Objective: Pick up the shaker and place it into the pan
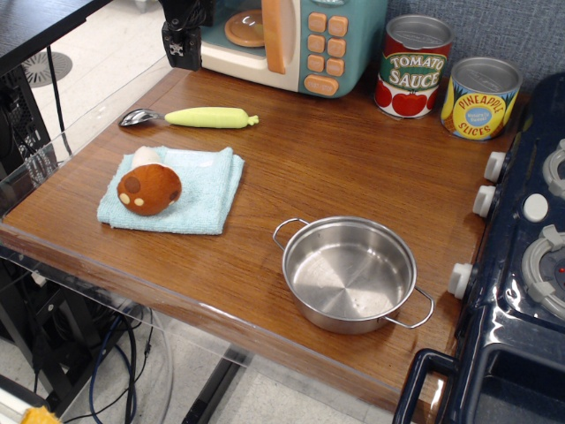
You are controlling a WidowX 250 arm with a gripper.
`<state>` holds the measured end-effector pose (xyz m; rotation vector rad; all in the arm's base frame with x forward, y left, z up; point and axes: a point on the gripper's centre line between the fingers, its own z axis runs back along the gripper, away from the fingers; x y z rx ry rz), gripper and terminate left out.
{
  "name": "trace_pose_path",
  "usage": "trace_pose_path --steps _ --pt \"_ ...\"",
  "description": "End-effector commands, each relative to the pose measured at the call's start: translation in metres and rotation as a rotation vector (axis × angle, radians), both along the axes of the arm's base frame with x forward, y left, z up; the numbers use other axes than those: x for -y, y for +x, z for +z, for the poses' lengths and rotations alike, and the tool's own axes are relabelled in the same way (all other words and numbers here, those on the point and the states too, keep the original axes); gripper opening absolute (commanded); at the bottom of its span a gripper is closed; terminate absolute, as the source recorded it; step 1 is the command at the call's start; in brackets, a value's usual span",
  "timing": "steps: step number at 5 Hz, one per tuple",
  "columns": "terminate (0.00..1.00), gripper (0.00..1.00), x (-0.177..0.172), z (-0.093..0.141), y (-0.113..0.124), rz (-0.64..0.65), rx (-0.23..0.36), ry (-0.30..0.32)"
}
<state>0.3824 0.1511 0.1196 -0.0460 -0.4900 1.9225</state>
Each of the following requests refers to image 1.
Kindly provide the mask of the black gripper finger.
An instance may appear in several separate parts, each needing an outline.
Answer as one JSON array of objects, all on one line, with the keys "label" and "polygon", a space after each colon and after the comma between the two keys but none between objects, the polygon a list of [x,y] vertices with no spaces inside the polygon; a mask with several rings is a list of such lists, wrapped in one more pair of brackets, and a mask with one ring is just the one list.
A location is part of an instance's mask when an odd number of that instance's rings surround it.
[{"label": "black gripper finger", "polygon": [[162,26],[162,43],[173,68],[198,71],[201,67],[201,31],[196,28],[174,29],[165,22]]}]

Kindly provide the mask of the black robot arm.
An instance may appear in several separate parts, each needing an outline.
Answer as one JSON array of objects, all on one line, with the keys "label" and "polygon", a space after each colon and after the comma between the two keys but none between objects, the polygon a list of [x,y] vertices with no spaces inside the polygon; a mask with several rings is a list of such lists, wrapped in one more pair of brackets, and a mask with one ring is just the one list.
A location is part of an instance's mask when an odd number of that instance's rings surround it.
[{"label": "black robot arm", "polygon": [[213,0],[162,0],[165,21],[162,43],[173,68],[198,71],[201,59],[201,28],[214,23]]}]

